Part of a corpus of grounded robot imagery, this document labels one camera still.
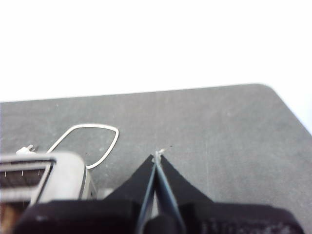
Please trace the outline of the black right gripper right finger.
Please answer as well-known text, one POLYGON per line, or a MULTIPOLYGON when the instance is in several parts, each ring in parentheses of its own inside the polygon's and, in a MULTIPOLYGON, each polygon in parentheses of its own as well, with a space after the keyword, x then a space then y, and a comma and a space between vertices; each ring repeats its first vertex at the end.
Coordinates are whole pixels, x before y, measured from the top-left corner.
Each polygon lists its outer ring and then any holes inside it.
POLYGON ((156 156, 156 177, 161 212, 173 219, 180 234, 203 233, 205 228, 195 208, 213 201, 183 177, 164 155, 156 156))

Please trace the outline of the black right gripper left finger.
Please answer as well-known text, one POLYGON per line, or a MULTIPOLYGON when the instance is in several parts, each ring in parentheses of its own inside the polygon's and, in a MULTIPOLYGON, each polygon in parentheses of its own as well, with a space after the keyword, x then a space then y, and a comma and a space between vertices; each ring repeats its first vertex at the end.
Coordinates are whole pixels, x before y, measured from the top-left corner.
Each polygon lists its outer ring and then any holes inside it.
POLYGON ((152 214, 156 169, 150 155, 121 186, 104 198, 110 204, 111 234, 141 234, 152 214))

